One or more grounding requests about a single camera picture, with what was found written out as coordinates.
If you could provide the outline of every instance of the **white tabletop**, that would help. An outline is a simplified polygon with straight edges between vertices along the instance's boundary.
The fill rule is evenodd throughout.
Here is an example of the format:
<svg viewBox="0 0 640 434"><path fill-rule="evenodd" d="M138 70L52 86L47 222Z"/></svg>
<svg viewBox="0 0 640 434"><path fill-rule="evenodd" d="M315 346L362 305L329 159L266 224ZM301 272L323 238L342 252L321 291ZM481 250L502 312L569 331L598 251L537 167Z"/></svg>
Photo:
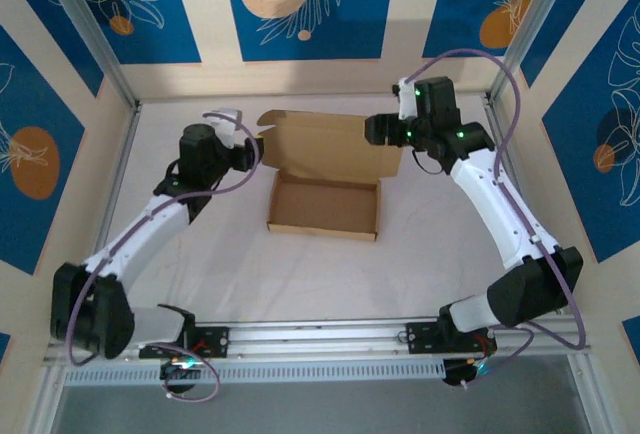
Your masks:
<svg viewBox="0 0 640 434"><path fill-rule="evenodd" d="M464 122L487 125L479 95L458 95L458 105ZM183 128L219 107L241 109L252 132L257 118L273 108L364 116L397 112L395 99L381 95L145 104L110 239L147 203L177 157ZM426 155L421 158L436 169ZM376 242L269 232L274 172L260 166L242 189L214 197L142 273L131 304L170 303L210 322L424 316L484 291L503 274L493 239L466 195L444 174L418 169L409 149L398 176L382 180ZM222 186L242 175L229 173Z"/></svg>

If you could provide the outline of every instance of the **cardboard box lid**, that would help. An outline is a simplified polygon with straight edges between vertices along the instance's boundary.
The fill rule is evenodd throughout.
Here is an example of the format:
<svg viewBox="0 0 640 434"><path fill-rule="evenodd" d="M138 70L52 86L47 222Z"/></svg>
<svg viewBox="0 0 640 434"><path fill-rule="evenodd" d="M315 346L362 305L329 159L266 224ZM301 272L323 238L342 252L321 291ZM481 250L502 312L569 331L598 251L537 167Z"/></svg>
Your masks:
<svg viewBox="0 0 640 434"><path fill-rule="evenodd" d="M262 163L297 177L375 181L398 173L402 149L372 146L364 138L365 117L273 109L258 119L271 126Z"/></svg>

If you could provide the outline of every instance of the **white robotic arm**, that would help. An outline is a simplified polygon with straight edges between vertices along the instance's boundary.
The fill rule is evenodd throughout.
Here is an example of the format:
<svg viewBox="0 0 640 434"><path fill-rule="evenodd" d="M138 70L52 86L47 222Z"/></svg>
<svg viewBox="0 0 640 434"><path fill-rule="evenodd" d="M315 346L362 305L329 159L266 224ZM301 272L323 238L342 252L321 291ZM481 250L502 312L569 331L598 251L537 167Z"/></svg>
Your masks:
<svg viewBox="0 0 640 434"><path fill-rule="evenodd" d="M229 120L215 118L210 124L193 124L184 130L180 158L169 165L154 196L122 234L81 265L67 263L58 269L51 307L53 337L65 339L69 324L74 324L71 313L81 288L94 275L92 290L81 300L72 326L74 345L107 359L128 345L169 342L189 347L187 337L195 316L164 305L131 309L127 295L151 258L186 229L209 201L189 194L215 190L229 169L247 171L255 163L248 139L244 146L234 144L232 120L239 122L241 113L232 109L217 113ZM256 140L256 145L261 156L262 141Z"/></svg>
<svg viewBox="0 0 640 434"><path fill-rule="evenodd" d="M567 300L541 246L552 253L571 290L582 268L582 257L575 248L560 248L502 168L495 176L494 143L480 124L462 124L451 80L441 77L413 83L401 79L394 92L400 112L368 118L365 137L374 145L426 151L437 160L480 213L507 272L485 293L440 310L437 329L442 342L495 325L512 327L564 307Z"/></svg>

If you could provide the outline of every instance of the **purple cable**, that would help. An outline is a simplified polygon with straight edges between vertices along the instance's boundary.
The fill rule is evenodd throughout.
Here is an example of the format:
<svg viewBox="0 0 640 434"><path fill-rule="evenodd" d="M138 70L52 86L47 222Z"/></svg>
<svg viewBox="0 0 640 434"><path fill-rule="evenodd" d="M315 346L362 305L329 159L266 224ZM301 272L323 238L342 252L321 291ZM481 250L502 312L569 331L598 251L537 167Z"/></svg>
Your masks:
<svg viewBox="0 0 640 434"><path fill-rule="evenodd" d="M69 359L69 362L73 366L82 367L82 366L88 364L89 362L91 362L97 356L96 354L92 354L91 356L89 356L86 359L83 359L82 361L76 360L75 357L73 357L73 336L74 336L74 333L75 333L76 323L78 321L78 314L80 313L80 309L82 307L82 303L86 299L87 294L89 293L89 290L91 289L91 286L93 285L93 283L97 279L98 275L100 274L102 269L104 269L104 267L109 262L108 260L110 258L112 258L120 250L120 248L122 248L122 246L129 239L131 239L131 236L133 236L144 224L146 224L147 221L151 220L151 218L153 216L158 214L160 211L162 211L166 207L168 207L168 206L170 206L172 204L175 204L176 202L180 202L180 201L182 201L184 199L191 199L193 197L217 196L219 194L226 194L228 192L235 191L236 189L244 186L249 181L249 179L251 179L251 177L253 177L254 173L256 172L256 169L257 169L258 164L260 162L260 149L258 147L258 143L253 138L253 136L251 134L251 131L249 131L249 129L247 129L246 126L244 124L242 124L240 121L238 121L236 119L233 119L232 117L225 116L224 114L219 114L217 112L208 112L208 113L203 114L203 117L205 117L205 118L206 117L217 117L219 119L223 119L223 120L226 120L226 121L229 121L229 122L233 122L238 129L240 129L242 132L244 132L244 134L249 139L249 141L251 143L251 147L253 148L253 151L254 151L254 154L255 154L254 162L253 162L253 165L251 166L251 169L249 170L247 175L244 178L242 178L242 180L240 180L238 183L234 184L231 187L227 187L225 189L218 189L216 191L189 192L189 193L186 193L186 194L181 194L179 196L176 196L173 199L170 199L170 200L168 200L166 202L163 202L158 207L156 207L153 211L151 211L151 216L146 216L146 217L141 218L138 222L136 222L131 227L131 229L129 229L127 232L124 233L122 238L117 243L114 244L114 246L109 251L108 256L106 258L102 259L98 263L98 265L96 266L95 270L87 278L87 281L82 286L82 289L80 290L80 293L78 294L78 298L76 299L76 302L73 305L73 309L71 310L71 315L69 316L69 324L67 325L67 333L65 335L64 342L65 342L65 347L66 347L66 351L67 351L67 358ZM189 353L188 355L198 358L197 355L195 355L195 353ZM208 364L208 363L205 363L205 365L207 365L207 367L210 367L212 369L212 372L214 372L214 374L215 374L215 376L217 378L218 374L215 372L213 367L211 367L210 364Z"/></svg>
<svg viewBox="0 0 640 434"><path fill-rule="evenodd" d="M521 112L521 109L522 109L522 98L521 98L521 95L520 95L520 89L518 88L518 84L516 82L516 79L515 79L515 77L513 77L513 74L511 73L509 68L500 59L498 59L495 56L492 56L488 52L484 52L484 51L481 51L479 49L467 49L467 48L452 49L450 51L443 52L439 56L434 57L433 59L428 61L420 69L418 69L416 72L414 72L409 77L407 77L406 82L415 81L418 78L418 76L420 76L423 72L425 72L427 69L429 69L431 66L433 66L436 62L444 59L445 57L457 56L459 54L472 54L472 55L475 55L475 56L484 57L485 59L489 59L491 62L496 64L500 68L500 70L505 74L505 76L509 80L509 83L511 84L511 87L513 88L513 94L514 94L514 97L515 97L515 108L514 108L513 120L511 121L511 125L509 126L509 129L507 130L507 133L504 136L504 139L503 139L502 143L500 144L500 146L498 146L498 150L496 152L496 158L495 158L495 161L493 163L493 175L494 175L494 179L498 183L498 186L500 187L500 190L505 195L505 197L509 201L509 204L511 205L511 207L515 211L516 215L522 221L522 223L524 224L525 228L527 229L527 233L530 236L533 237L533 236L536 235L535 229L533 228L533 226L529 222L529 219L527 219L527 216L525 216L524 212L522 212L522 209L520 208L518 203L513 198L511 192L509 192L507 187L504 185L503 182L500 181L500 179L498 177L498 174L500 172L500 164L502 162L502 157L504 156L504 154L505 154L505 152L507 150L507 145L511 141L511 138L513 137L513 134L514 134L514 132L516 130L516 126L518 124L518 121L520 120L520 112ZM586 334L586 330L585 330L585 327L584 327L584 320L582 319L582 314L580 314L580 309L578 309L578 305L576 304L576 301L575 301L575 299L573 297L573 294L571 293L571 289L569 288L569 285L567 284L567 281L565 281L562 273L560 272L560 269L558 268L558 265L553 260L553 257L551 257L551 254L545 248L545 246L542 244L542 242L541 241L536 242L536 247L540 250L540 252L544 256L545 260L549 264L549 267L551 267L551 270L553 271L553 274L555 275L556 279L558 280L558 284L560 284L560 288L562 289L562 293L566 297L567 303L569 304L569 307L571 308L571 312L573 314L573 317L574 317L574 319L576 321L576 325L578 327L578 343L577 344L572 344L571 342L567 341L566 339L564 339L560 335L558 335L555 332L547 329L546 327L541 326L540 324L538 324L536 322L529 322L528 324L533 326L533 327L535 327L536 329L539 329L540 331L544 332L545 334L547 334L548 336L552 337L553 339L555 339L556 341L560 342L561 344L563 344L566 347L569 347L569 348L577 350L577 351L579 351L581 349L584 349L584 347L585 347L585 345L587 343L587 334ZM529 340L525 343L525 345L523 347L521 347L520 349L516 350L514 353L509 355L509 357L505 361L500 363L501 365L504 364L504 362L506 362L507 360L509 360L511 358L514 358L515 356L520 354L522 351L524 351L527 347L529 347L529 344L531 344L531 341L533 340L533 332L530 329L526 329L524 327L517 328L517 329L529 331L531 333L531 337L529 338Z"/></svg>
<svg viewBox="0 0 640 434"><path fill-rule="evenodd" d="M213 373L213 377L215 377L216 379L216 387L213 390L213 392L207 396L204 397L197 397L197 398L187 398L187 397L182 397L182 396L176 396L173 392L171 392L171 390L169 389L169 376L167 376L164 380L164 384L162 385L162 388L164 389L164 392L167 393L167 397L169 399L174 399L176 401L180 401L180 402L190 402L192 404L199 404L201 402L207 402L210 401L211 399L213 399L214 397L216 397L218 395L218 391L220 391L220 375L218 374L218 371L216 370L215 367L213 367L206 359L204 359L203 357L199 356L198 354L196 354L195 352L190 351L189 349L184 349L182 347L178 347L178 346L174 346L173 344L168 344L165 342L152 342L151 344L147 344L148 346L153 346L153 347L158 347L160 349L164 349L166 351L173 351L173 352L177 352L179 354L182 354L183 356L189 356L189 357L193 357L194 359L200 361L202 364L205 365L205 367L207 367L207 369L209 369L212 373Z"/></svg>
<svg viewBox="0 0 640 434"><path fill-rule="evenodd" d="M513 351L511 354L509 354L506 358L502 359L500 362L496 363L496 365L492 366L488 371L486 371L486 372L482 373L480 376L476 377L473 380L473 384L474 385L475 385L476 382L478 382L484 376L489 374L489 372L491 372L491 371L493 371L495 369L498 369L500 367L504 367L505 364L507 364L508 362L510 362L513 359L515 359L516 356L519 356L520 354L522 354L531 345L531 343L533 342L533 338L535 337L535 333L531 329L529 329L528 327L493 326L493 329L499 330L499 331L522 331L522 332L528 332L529 333L529 337L527 338L525 343L523 345L521 345L518 349Z"/></svg>

